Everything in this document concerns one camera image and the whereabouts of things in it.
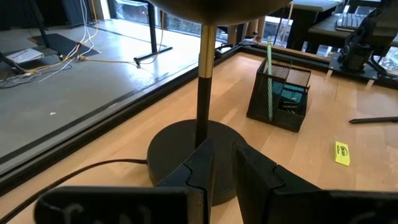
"lamp shade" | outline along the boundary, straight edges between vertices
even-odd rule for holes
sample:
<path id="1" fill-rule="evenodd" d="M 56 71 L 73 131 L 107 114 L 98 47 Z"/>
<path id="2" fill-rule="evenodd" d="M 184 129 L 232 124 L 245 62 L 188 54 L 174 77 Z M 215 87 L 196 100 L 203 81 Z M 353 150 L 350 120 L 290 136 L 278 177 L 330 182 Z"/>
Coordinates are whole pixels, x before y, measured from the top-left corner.
<path id="1" fill-rule="evenodd" d="M 291 0 L 149 0 L 165 12 L 208 26 L 232 25 L 270 14 Z"/>

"black lamp pole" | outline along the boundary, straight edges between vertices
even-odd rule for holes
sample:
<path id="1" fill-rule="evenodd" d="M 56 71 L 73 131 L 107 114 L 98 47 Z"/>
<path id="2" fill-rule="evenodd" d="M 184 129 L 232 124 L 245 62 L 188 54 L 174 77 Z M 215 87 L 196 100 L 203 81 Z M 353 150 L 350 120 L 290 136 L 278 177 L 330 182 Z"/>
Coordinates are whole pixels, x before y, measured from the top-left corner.
<path id="1" fill-rule="evenodd" d="M 207 138 L 217 26 L 201 27 L 195 148 Z"/>

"desk surface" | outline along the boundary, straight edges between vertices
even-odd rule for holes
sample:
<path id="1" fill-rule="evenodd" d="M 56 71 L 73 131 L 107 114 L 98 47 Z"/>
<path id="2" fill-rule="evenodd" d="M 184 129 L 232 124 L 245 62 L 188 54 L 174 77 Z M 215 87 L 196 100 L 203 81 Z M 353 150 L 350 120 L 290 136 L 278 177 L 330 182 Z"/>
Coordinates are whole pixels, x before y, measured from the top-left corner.
<path id="1" fill-rule="evenodd" d="M 313 71 L 308 112 L 300 133 L 246 117 L 256 70 L 263 58 L 237 54 L 214 70 L 210 119 L 237 130 L 245 140 L 293 173 L 323 189 L 398 190 L 398 126 L 350 125 L 348 120 L 396 116 L 398 91 Z M 185 85 L 122 125 L 0 198 L 0 217 L 49 183 L 81 167 L 116 158 L 146 157 L 162 128 L 196 115 L 197 80 Z M 334 162 L 335 141 L 348 144 L 351 165 Z M 110 164 L 88 170 L 65 185 L 151 186 L 147 167 Z M 33 205 L 10 223 L 34 223 Z M 242 223 L 237 199 L 213 207 L 211 223 Z"/>
<path id="2" fill-rule="evenodd" d="M 342 1 L 334 1 L 334 0 L 294 0 L 293 1 L 293 9 L 302 9 L 306 11 L 313 12 L 325 12 L 333 7 L 336 7 L 342 4 Z"/>
<path id="3" fill-rule="evenodd" d="M 350 32 L 336 30 L 336 21 L 339 16 L 340 16 L 340 14 L 338 14 L 338 13 L 330 16 L 329 18 L 325 19 L 324 21 L 322 21 L 318 24 L 315 24 L 313 27 L 311 27 L 308 30 L 308 32 L 313 33 L 313 34 L 329 35 L 329 36 L 337 37 L 337 38 L 346 38 L 350 34 Z M 391 46 L 398 47 L 398 35 L 392 41 Z"/>

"yellow sticky note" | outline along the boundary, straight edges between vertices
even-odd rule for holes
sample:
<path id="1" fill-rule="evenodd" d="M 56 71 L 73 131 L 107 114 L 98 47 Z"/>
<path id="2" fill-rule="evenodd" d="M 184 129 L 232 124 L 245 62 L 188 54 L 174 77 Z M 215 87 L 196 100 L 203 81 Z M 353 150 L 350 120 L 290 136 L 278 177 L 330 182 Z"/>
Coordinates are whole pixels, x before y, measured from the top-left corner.
<path id="1" fill-rule="evenodd" d="M 335 145 L 335 162 L 349 166 L 349 150 L 348 145 L 336 142 Z"/>

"black round base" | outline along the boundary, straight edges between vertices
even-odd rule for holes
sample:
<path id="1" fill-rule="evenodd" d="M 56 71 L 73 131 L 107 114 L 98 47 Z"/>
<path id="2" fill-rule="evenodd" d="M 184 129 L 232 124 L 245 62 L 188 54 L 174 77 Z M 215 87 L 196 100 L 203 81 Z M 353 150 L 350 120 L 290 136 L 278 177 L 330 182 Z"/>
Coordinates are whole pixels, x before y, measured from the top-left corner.
<path id="1" fill-rule="evenodd" d="M 191 119 L 171 124 L 150 142 L 147 160 L 152 183 L 167 177 L 195 150 L 196 123 Z M 245 140 L 232 128 L 215 121 L 208 123 L 208 138 L 214 141 L 215 149 L 213 205 L 219 205 L 236 196 L 232 177 L 232 142 L 245 143 Z"/>

